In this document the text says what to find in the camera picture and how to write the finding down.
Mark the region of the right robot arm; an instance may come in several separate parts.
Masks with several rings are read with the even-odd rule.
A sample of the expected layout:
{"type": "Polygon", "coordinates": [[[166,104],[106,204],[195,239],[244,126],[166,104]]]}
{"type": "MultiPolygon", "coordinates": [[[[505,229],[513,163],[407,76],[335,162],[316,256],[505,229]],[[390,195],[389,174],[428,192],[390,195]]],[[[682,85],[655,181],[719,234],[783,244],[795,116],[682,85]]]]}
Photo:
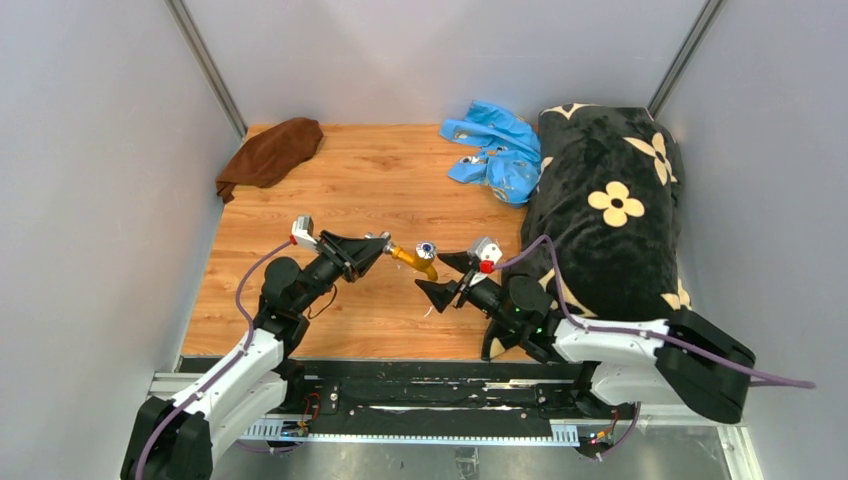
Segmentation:
{"type": "Polygon", "coordinates": [[[570,396],[580,414],[646,403],[684,405],[724,424],[741,421],[756,356],[698,313],[683,309],[636,323],[567,317],[536,280],[514,276],[499,284],[465,252],[440,258],[463,276],[417,280],[434,309],[469,304],[486,315],[484,361],[519,347],[540,363],[579,365],[570,396]]]}

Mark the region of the yellow brass water faucet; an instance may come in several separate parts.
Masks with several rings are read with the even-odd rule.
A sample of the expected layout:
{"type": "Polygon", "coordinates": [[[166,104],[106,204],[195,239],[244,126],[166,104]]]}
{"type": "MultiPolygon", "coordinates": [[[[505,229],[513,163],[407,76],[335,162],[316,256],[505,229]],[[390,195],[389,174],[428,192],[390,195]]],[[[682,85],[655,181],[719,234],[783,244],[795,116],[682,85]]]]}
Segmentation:
{"type": "Polygon", "coordinates": [[[436,282],[438,280],[438,272],[433,266],[437,257],[437,247],[432,242],[420,242],[409,251],[400,246],[389,244],[386,252],[392,259],[423,273],[429,281],[436,282]]]}

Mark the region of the silver threaded pipe fitting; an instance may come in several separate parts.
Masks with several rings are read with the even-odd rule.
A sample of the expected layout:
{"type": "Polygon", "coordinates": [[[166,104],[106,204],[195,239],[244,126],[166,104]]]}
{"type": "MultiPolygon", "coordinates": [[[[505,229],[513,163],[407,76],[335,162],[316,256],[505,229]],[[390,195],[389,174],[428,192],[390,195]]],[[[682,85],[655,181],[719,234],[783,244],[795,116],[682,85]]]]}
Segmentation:
{"type": "Polygon", "coordinates": [[[387,244],[391,241],[391,234],[388,231],[381,232],[379,234],[375,234],[372,232],[367,232],[364,237],[366,239],[378,239],[382,241],[384,244],[387,244]]]}

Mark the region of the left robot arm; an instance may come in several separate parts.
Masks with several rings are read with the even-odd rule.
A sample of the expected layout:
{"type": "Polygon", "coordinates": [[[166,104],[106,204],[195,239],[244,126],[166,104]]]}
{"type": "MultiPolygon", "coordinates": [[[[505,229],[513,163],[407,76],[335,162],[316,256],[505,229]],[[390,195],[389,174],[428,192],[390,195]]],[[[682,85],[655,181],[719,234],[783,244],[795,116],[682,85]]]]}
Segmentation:
{"type": "Polygon", "coordinates": [[[256,314],[242,304],[247,329],[203,376],[168,399],[140,406],[119,472],[122,479],[208,479],[221,456],[267,412],[298,411],[304,368],[291,359],[310,325],[306,310],[338,280],[362,278],[391,235],[348,238],[309,228],[249,268],[264,270],[256,314]]]}

